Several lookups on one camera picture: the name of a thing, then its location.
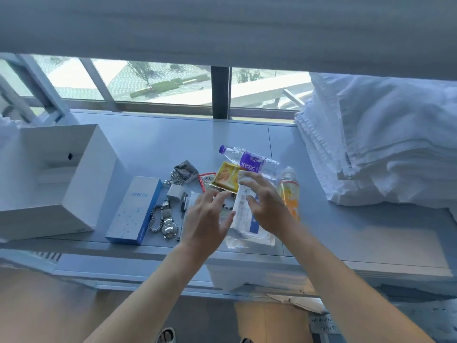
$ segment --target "wooden floor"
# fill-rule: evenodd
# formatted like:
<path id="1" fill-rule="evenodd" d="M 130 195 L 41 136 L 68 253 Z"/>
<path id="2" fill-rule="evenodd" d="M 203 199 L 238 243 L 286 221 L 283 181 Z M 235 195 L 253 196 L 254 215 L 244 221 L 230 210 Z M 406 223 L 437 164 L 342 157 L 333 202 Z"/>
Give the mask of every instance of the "wooden floor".
<path id="1" fill-rule="evenodd" d="M 82 342 L 129 294 L 0 268 L 1 342 Z M 181 296 L 165 326 L 178 343 L 311 343 L 307 320 L 306 311 L 281 304 Z"/>

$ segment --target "plastic bottle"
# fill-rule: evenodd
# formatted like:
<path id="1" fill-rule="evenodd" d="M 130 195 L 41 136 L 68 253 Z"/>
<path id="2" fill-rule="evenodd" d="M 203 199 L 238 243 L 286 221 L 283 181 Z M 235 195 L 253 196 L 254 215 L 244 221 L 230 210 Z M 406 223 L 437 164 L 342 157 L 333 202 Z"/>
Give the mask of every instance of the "plastic bottle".
<path id="1" fill-rule="evenodd" d="M 241 147 L 226 147 L 221 145 L 219 152 L 224 154 L 232 163 L 248 171 L 257 172 L 270 180 L 279 176 L 279 162 L 248 152 Z"/>
<path id="2" fill-rule="evenodd" d="M 298 200 L 300 198 L 300 186 L 292 167 L 283 170 L 281 179 L 278 183 L 278 194 L 283 199 L 292 216 L 300 221 Z"/>

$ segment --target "silver watch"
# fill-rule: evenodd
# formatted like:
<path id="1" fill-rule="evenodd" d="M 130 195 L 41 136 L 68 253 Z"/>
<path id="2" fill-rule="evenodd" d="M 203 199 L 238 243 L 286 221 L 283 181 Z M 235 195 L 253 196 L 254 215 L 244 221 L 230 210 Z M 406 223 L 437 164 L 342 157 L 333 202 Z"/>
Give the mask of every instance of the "silver watch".
<path id="1" fill-rule="evenodd" d="M 165 238 L 173 238 L 178 232 L 178 228 L 171 217 L 171 207 L 169 200 L 162 203 L 162 234 Z"/>

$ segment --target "foot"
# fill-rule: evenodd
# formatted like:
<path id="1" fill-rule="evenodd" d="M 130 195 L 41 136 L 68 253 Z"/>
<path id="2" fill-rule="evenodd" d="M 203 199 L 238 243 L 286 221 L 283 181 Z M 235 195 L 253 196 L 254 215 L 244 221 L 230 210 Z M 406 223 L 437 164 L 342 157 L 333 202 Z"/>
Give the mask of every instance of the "foot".
<path id="1" fill-rule="evenodd" d="M 176 334 L 174 333 L 174 329 L 163 329 L 160 335 L 157 337 L 156 343 L 176 343 Z"/>

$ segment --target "table surface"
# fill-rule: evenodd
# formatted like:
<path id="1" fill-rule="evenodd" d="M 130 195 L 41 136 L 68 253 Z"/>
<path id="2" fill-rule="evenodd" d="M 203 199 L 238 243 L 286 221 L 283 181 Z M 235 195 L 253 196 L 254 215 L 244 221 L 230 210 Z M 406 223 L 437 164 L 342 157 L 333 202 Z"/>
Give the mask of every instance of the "table surface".
<path id="1" fill-rule="evenodd" d="M 173 167 L 190 161 L 200 173 L 216 172 L 224 156 L 219 147 L 240 146 L 296 169 L 300 214 L 337 257 L 365 272 L 397 272 L 452 277 L 457 270 L 457 226 L 444 209 L 382 203 L 342 207 L 328 202 L 305 144 L 293 125 L 256 124 L 112 113 L 75 112 L 81 124 L 99 124 L 127 171 L 135 176 L 168 179 Z M 197 183 L 187 190 L 199 190 Z M 158 202 L 166 195 L 163 189 Z M 180 212 L 174 210 L 180 222 Z M 176 245 L 161 234 L 146 233 L 141 246 L 109 243 L 107 224 L 93 232 L 11 241 L 3 248 L 162 260 Z M 278 239 L 274 247 L 252 244 L 230 250 L 223 243 L 208 263 L 299 270 Z"/>

